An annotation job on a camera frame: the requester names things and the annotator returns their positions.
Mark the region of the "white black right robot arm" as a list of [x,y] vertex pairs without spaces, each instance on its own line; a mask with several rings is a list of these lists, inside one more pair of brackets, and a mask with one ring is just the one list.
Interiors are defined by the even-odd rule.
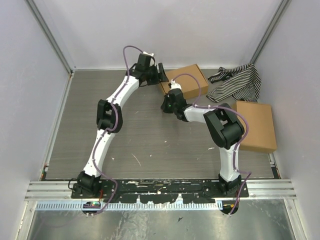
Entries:
[[242,181],[238,170],[238,146],[245,134],[245,128],[236,112],[227,103],[216,107],[188,104],[179,88],[165,94],[160,108],[166,114],[175,114],[176,118],[183,122],[206,124],[213,142],[219,147],[219,190],[223,196],[232,197],[238,191]]

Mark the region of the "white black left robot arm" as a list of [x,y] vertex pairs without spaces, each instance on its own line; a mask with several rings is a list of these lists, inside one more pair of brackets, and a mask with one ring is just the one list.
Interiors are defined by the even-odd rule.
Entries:
[[143,83],[150,86],[167,81],[163,64],[156,64],[154,54],[144,51],[139,54],[137,63],[127,70],[114,93],[107,99],[98,101],[96,139],[89,159],[73,185],[75,193],[91,199],[100,194],[100,178],[107,151],[123,126],[122,107]]

